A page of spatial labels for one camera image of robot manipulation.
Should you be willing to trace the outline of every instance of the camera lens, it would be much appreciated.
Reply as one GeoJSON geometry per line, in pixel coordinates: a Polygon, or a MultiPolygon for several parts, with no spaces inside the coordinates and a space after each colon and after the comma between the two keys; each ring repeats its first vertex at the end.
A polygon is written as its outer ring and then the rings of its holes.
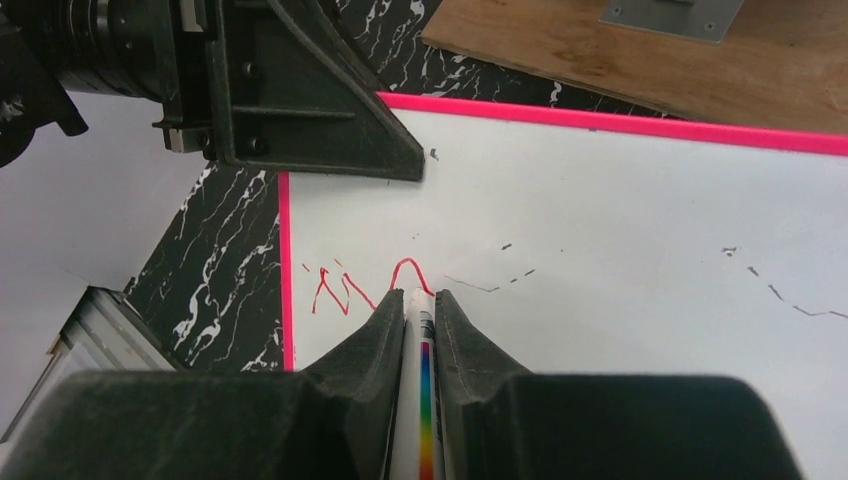
{"type": "Polygon", "coordinates": [[[5,0],[4,11],[68,90],[160,101],[148,0],[5,0]]]}

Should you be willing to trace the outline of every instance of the metal clamp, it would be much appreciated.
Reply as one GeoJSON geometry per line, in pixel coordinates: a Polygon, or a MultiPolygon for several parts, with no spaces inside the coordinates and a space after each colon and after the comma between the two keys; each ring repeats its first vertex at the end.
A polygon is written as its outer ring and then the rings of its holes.
{"type": "Polygon", "coordinates": [[[720,43],[745,0],[609,0],[600,21],[720,43]]]}

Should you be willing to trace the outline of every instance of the whiteboard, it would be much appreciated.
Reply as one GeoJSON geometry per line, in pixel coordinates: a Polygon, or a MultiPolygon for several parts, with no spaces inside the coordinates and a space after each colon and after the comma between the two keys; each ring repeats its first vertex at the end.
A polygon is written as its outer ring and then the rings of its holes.
{"type": "Polygon", "coordinates": [[[407,291],[450,289],[536,372],[741,378],[806,475],[844,478],[848,160],[395,114],[430,154],[423,183],[283,184],[297,368],[361,326],[397,271],[407,291]]]}

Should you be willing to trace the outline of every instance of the pink edge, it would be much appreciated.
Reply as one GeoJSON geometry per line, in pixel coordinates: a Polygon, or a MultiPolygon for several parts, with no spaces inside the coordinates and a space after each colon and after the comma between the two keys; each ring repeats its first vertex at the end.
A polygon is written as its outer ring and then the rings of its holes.
{"type": "Polygon", "coordinates": [[[280,280],[283,300],[283,369],[294,370],[294,309],[292,307],[292,271],[291,271],[291,203],[289,195],[289,174],[280,173],[277,177],[280,195],[280,280]]]}
{"type": "Polygon", "coordinates": [[[848,155],[848,135],[739,127],[398,93],[380,93],[380,98],[389,108],[403,110],[542,123],[561,127],[595,128],[611,132],[653,135],[746,147],[848,155]]]}

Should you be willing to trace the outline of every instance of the red zigzag line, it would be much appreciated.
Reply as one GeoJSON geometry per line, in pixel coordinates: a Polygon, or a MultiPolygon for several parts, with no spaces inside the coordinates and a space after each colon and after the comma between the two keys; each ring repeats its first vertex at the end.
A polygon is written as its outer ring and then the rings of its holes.
{"type": "MultiPolygon", "coordinates": [[[[416,262],[414,259],[412,259],[410,257],[404,258],[403,260],[398,262],[397,265],[395,265],[395,270],[394,270],[394,272],[392,272],[392,281],[389,284],[389,290],[393,290],[395,288],[395,286],[397,285],[398,275],[400,274],[400,269],[401,269],[401,267],[403,267],[407,263],[411,264],[412,268],[415,269],[415,273],[418,275],[418,281],[419,281],[419,283],[421,283],[421,288],[424,289],[424,292],[426,292],[431,297],[435,297],[436,294],[427,285],[427,280],[424,279],[424,274],[421,272],[421,266],[418,265],[418,262],[416,262]]],[[[344,314],[345,316],[347,316],[347,314],[350,313],[350,289],[351,288],[353,288],[354,291],[356,291],[356,293],[358,293],[359,296],[362,297],[363,300],[365,300],[365,302],[368,304],[368,306],[371,307],[371,310],[377,309],[377,306],[374,305],[374,302],[371,300],[371,298],[368,296],[368,294],[366,294],[365,291],[362,290],[362,288],[360,288],[360,286],[357,285],[356,282],[354,282],[352,278],[350,278],[350,275],[347,272],[345,272],[342,275],[342,287],[345,289],[345,296],[347,297],[345,302],[342,303],[339,296],[336,295],[336,292],[334,292],[333,289],[330,287],[330,285],[327,283],[327,274],[328,273],[330,273],[329,270],[327,270],[324,267],[321,267],[321,270],[320,270],[321,283],[318,284],[318,288],[315,290],[315,298],[312,299],[312,313],[313,314],[316,312],[316,310],[318,308],[318,296],[321,294],[321,290],[327,290],[327,293],[330,294],[330,296],[336,302],[336,305],[339,306],[339,309],[342,311],[342,314],[344,314]]]]}

